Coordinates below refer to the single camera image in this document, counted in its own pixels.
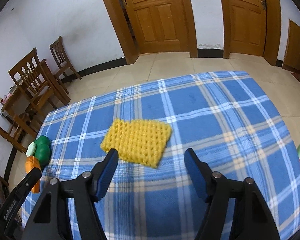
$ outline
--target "metal screw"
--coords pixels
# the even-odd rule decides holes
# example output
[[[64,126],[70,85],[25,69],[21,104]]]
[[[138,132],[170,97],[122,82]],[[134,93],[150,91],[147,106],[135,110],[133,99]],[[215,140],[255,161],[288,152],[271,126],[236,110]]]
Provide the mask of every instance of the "metal screw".
[[[222,174],[221,174],[220,172],[218,172],[218,171],[214,171],[214,172],[212,173],[212,176],[213,176],[214,178],[218,179],[218,178],[221,178]]]
[[[246,178],[246,182],[247,182],[248,184],[253,184],[253,183],[254,183],[254,180],[253,180],[253,178],[247,177],[247,178]]]
[[[90,171],[85,171],[84,173],[82,173],[82,177],[84,178],[88,178],[91,176],[91,172]]]
[[[50,184],[51,184],[51,185],[54,185],[54,184],[56,184],[57,182],[58,182],[58,179],[57,179],[57,178],[53,178],[53,179],[50,180]]]

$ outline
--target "blue plaid blanket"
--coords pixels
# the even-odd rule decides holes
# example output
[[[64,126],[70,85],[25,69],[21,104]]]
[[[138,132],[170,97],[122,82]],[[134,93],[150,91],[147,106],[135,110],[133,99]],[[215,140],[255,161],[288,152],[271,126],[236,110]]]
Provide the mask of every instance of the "blue plaid blanket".
[[[300,162],[277,109],[246,72],[211,72],[161,79],[73,103],[48,114],[38,134],[52,141],[42,174],[74,179],[105,157],[100,143],[115,118],[157,119],[172,135],[157,169],[119,160],[106,196],[95,206],[107,239],[194,239],[206,204],[184,164],[193,148],[229,179],[252,177],[267,201],[281,239],[300,227]],[[22,206],[25,225],[39,194]],[[222,239],[228,239],[231,201]],[[69,200],[74,239],[81,239]]]

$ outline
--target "chair backrest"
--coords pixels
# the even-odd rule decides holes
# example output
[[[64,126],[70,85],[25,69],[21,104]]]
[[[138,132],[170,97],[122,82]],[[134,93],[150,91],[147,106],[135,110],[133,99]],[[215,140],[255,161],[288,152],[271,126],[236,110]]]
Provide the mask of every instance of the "chair backrest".
[[[20,152],[26,153],[26,148],[22,146],[20,143],[18,143],[17,140],[15,140],[11,135],[10,132],[6,132],[0,127],[0,135],[6,139],[9,143],[11,143],[13,146],[15,146]]]
[[[61,68],[61,64],[64,62],[69,63],[69,59],[62,45],[61,36],[59,36],[59,38],[50,45],[50,50],[59,68]]]
[[[34,102],[38,96],[42,94],[45,87],[52,86],[41,67],[36,48],[20,60],[8,73],[35,109]]]

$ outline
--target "wooden door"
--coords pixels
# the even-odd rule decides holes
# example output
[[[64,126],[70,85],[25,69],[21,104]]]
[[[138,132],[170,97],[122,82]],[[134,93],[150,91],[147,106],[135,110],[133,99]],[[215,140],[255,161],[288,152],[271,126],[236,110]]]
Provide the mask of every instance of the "wooden door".
[[[265,0],[229,0],[230,52],[263,56],[266,41]]]
[[[282,68],[300,74],[300,26],[291,20]]]
[[[140,53],[188,51],[181,0],[123,0]]]

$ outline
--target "yellow foam net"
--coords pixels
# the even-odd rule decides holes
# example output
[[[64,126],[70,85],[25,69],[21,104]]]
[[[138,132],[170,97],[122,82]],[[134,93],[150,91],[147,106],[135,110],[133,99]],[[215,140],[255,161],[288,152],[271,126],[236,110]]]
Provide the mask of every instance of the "yellow foam net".
[[[106,153],[114,148],[119,158],[156,168],[171,135],[170,125],[155,120],[115,119],[100,147]]]

